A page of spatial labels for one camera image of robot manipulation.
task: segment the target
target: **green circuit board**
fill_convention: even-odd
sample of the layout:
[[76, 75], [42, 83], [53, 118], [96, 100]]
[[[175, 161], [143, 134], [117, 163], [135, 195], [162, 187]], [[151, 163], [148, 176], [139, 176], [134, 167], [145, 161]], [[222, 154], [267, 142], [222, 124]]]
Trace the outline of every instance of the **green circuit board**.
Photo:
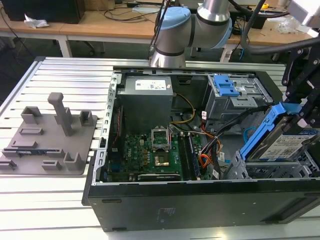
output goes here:
[[[172, 134], [169, 138], [170, 150], [154, 150], [151, 134], [127, 134], [124, 139], [123, 160], [119, 163], [117, 172], [110, 172], [112, 182], [127, 182], [132, 174], [177, 174], [183, 180], [183, 169], [180, 160], [178, 135]], [[192, 148], [198, 159], [202, 149], [201, 138], [197, 134], [191, 135]], [[165, 134], [155, 136], [155, 144], [166, 144]], [[199, 176], [201, 180], [210, 180], [209, 174]]]
[[[124, 143], [124, 159], [122, 164], [124, 172], [150, 172], [150, 173], [181, 173], [181, 163], [179, 161], [179, 148], [177, 135], [171, 136], [171, 149], [166, 153], [168, 155], [167, 165], [155, 165], [155, 157], [157, 152], [152, 150], [151, 134], [139, 135], [129, 134], [125, 137]], [[157, 144], [165, 144], [166, 136], [159, 135]]]

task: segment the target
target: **light blue joint cover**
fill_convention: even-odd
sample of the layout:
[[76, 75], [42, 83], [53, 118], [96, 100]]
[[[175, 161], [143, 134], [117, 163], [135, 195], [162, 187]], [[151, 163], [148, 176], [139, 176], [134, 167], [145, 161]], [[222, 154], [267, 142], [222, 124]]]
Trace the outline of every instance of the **light blue joint cover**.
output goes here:
[[185, 23], [190, 17], [191, 12], [188, 8], [181, 6], [169, 7], [165, 12], [164, 19], [161, 25], [161, 30], [176, 28], [181, 24]]
[[221, 97], [238, 97], [240, 95], [234, 87], [234, 82], [230, 80], [228, 75], [214, 75], [213, 83], [219, 90]]
[[256, 146], [266, 133], [270, 133], [275, 128], [275, 120], [282, 114], [295, 115], [301, 111], [302, 107], [297, 103], [283, 103], [272, 106], [270, 112], [260, 124], [258, 129], [250, 137], [249, 141], [240, 149], [242, 159], [247, 160], [249, 152]]
[[227, 28], [227, 30], [225, 31], [225, 34], [223, 36], [223, 38], [220, 40], [220, 42], [215, 45], [214, 47], [212, 47], [211, 49], [221, 49], [224, 47], [224, 45], [226, 45], [228, 39], [230, 38], [232, 32], [232, 20], [231, 17], [229, 18], [229, 26]]

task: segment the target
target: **motherboard chip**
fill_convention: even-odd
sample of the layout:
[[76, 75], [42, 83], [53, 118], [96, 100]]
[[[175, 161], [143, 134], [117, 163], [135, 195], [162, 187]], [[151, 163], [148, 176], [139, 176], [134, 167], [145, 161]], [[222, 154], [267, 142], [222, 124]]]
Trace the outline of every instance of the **motherboard chip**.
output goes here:
[[167, 152], [158, 152], [154, 154], [155, 167], [168, 167], [170, 165], [170, 158]]

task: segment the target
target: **floor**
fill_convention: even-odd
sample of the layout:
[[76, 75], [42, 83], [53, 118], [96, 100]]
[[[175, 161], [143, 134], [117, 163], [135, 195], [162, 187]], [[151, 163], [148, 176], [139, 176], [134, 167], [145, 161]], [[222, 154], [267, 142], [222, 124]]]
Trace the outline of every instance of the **floor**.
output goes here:
[[[59, 45], [52, 40], [46, 39], [21, 39], [25, 46], [34, 56], [61, 57]], [[0, 104], [10, 94], [16, 83], [24, 75], [33, 62], [31, 56], [22, 46], [18, 39], [15, 39], [14, 49], [4, 48], [0, 50]], [[90, 56], [90, 49], [82, 41], [71, 41], [71, 50], [75, 58], [112, 58], [112, 59], [146, 59], [148, 54], [147, 44], [128, 43], [105, 43], [105, 53], [101, 53], [102, 44], [91, 42], [96, 53]], [[218, 62], [222, 53], [221, 49], [202, 49], [194, 58], [190, 57], [190, 48], [185, 51], [187, 61], [209, 61]], [[242, 60], [239, 60], [241, 51], [237, 50], [231, 56], [231, 62], [272, 64], [270, 55], [251, 56], [244, 53]]]

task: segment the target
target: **aluminum extrusion table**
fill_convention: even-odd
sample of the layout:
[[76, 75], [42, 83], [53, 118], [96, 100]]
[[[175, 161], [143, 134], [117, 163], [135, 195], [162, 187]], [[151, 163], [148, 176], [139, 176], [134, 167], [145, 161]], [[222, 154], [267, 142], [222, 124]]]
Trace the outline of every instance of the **aluminum extrusion table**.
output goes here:
[[[42, 113], [54, 113], [47, 102], [48, 95], [62, 92], [71, 113], [89, 109], [99, 117], [88, 157], [92, 156], [98, 146], [114, 66], [146, 67], [148, 62], [52, 57], [36, 60], [0, 107], [0, 149], [8, 145], [20, 126], [25, 106], [38, 106]], [[187, 62], [187, 67], [266, 71], [285, 90], [281, 86], [283, 65]], [[81, 204], [87, 172], [88, 167], [80, 176], [0, 175], [0, 239], [320, 239], [320, 207], [287, 225], [104, 233], [91, 207]]]

